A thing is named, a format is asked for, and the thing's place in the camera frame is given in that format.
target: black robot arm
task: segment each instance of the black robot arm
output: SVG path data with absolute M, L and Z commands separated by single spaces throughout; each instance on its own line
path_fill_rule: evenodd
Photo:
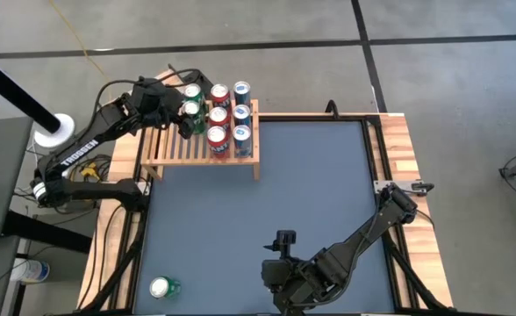
M 136 132 L 144 127 L 166 129 L 170 124 L 179 126 L 178 132 L 189 138 L 194 125 L 182 114 L 183 95 L 156 79 L 140 78 L 127 93 L 101 106 L 89 125 L 52 153 L 41 157 L 31 182 L 33 194 L 44 207 L 64 205 L 70 199 L 116 198 L 124 206 L 135 208 L 141 192 L 133 181 L 120 183 L 72 183 L 62 174 L 90 151 L 106 141 Z
M 303 310 L 328 304 L 346 290 L 357 257 L 397 223 L 411 223 L 417 205 L 394 183 L 381 192 L 377 213 L 345 241 L 323 248 L 304 261 L 290 256 L 294 231 L 278 231 L 266 248 L 280 251 L 278 260 L 262 262 L 262 280 L 274 294 L 274 305 L 283 315 L 303 315 Z

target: wooden shelf rack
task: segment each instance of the wooden shelf rack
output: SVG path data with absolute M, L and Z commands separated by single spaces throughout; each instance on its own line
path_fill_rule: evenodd
M 260 120 L 258 100 L 252 100 L 252 155 L 246 158 L 235 157 L 233 133 L 230 133 L 229 156 L 218 159 L 213 156 L 207 143 L 207 133 L 194 134 L 189 140 L 183 139 L 176 125 L 166 131 L 147 128 L 141 166 L 155 179 L 164 178 L 164 169 L 171 166 L 212 166 L 212 165 L 252 165 L 254 179 L 260 180 Z M 231 115 L 231 130 L 234 120 Z

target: black floor line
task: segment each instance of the black floor line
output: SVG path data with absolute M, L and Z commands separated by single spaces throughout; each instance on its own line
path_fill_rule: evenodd
M 432 38 L 409 38 L 409 39 L 370 39 L 372 46 L 385 45 L 415 45 L 415 44 L 447 44 L 447 43 L 482 43 L 497 41 L 515 41 L 514 35 L 477 35 L 477 36 L 449 36 Z
M 367 64 L 367 71 L 369 73 L 369 80 L 371 81 L 371 87 L 373 88 L 373 94 L 375 95 L 375 102 L 379 112 L 387 112 L 387 105 L 384 102 L 383 88 L 381 88 L 381 82 L 379 82 L 379 74 L 375 66 L 375 58 L 369 45 L 369 37 L 367 35 L 367 29 L 365 28 L 365 21 L 363 20 L 362 8 L 360 7 L 359 0 L 351 0 L 352 6 L 354 7 L 355 22 L 357 23 L 357 29 L 360 33 L 360 40 L 362 41 L 363 55 L 365 56 L 365 63 Z
M 110 56 L 122 54 L 161 54 L 161 53 L 188 53 L 188 52 L 215 52 L 233 50 L 274 49 L 274 48 L 307 48 L 307 47 L 350 47 L 359 46 L 358 39 L 327 39 L 327 40 L 300 40 L 255 42 L 240 44 L 210 44 L 210 45 L 186 45 L 173 47 L 134 47 L 112 49 L 90 49 L 87 53 L 91 56 Z M 16 52 L 0 53 L 0 59 L 20 58 L 47 58 L 47 57 L 77 57 L 84 56 L 82 50 L 46 51 L 46 52 Z
M 307 47 L 352 47 L 364 46 L 366 42 L 370 46 L 391 45 L 420 45 L 420 44 L 447 44 L 447 43 L 482 43 L 516 41 L 514 35 L 477 35 L 477 36 L 453 36 L 432 38 L 407 38 L 407 39 L 327 39 L 327 40 L 302 40 L 279 42 L 256 42 L 240 44 L 209 44 L 209 45 L 185 45 L 172 47 L 131 47 L 90 49 L 87 53 L 92 56 L 112 56 L 127 54 L 162 54 L 162 53 L 188 53 L 188 52 L 216 52 L 254 49 L 276 48 L 307 48 Z M 25 58 L 49 58 L 49 57 L 79 57 L 83 56 L 82 50 L 45 51 L 45 52 L 13 52 L 0 53 L 0 59 L 25 59 Z

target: concrete floor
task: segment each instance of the concrete floor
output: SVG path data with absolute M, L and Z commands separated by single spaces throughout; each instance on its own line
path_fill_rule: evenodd
M 57 4 L 88 48 L 359 39 L 348 0 Z M 371 39 L 516 34 L 516 1 L 360 4 Z M 69 49 L 79 46 L 47 1 L 0 0 L 0 53 Z M 516 315 L 516 194 L 497 172 L 516 155 L 516 41 L 372 50 L 387 108 L 406 113 L 421 174 L 436 184 L 429 203 L 455 306 Z M 112 79 L 155 75 L 168 63 L 200 68 L 217 82 L 245 79 L 267 111 L 321 111 L 329 98 L 341 111 L 376 111 L 360 47 L 130 54 L 96 61 Z M 73 116 L 79 127 L 86 125 L 104 82 L 80 57 L 0 60 L 0 67 L 49 110 Z M 22 114 L 0 101 L 0 118 L 17 115 Z M 110 150 L 111 145 L 102 148 Z M 27 157 L 19 185 L 27 186 L 32 169 Z M 21 201 L 12 207 L 24 210 Z M 29 287 L 21 314 L 70 312 L 81 273 L 70 275 Z M 57 293 L 58 305 L 47 305 L 42 293 Z

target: red soda can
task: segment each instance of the red soda can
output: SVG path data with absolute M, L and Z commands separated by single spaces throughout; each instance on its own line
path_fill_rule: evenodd
M 228 112 L 222 107 L 215 107 L 209 111 L 209 123 L 211 126 L 221 126 L 225 129 L 227 136 L 230 134 L 231 130 L 229 128 L 229 123 L 231 123 L 231 118 L 229 118 Z
M 226 158 L 229 153 L 229 138 L 221 126 L 213 126 L 207 130 L 209 149 L 216 158 Z
M 220 106 L 226 110 L 227 115 L 231 114 L 231 93 L 224 84 L 218 83 L 211 87 L 211 101 L 213 107 Z

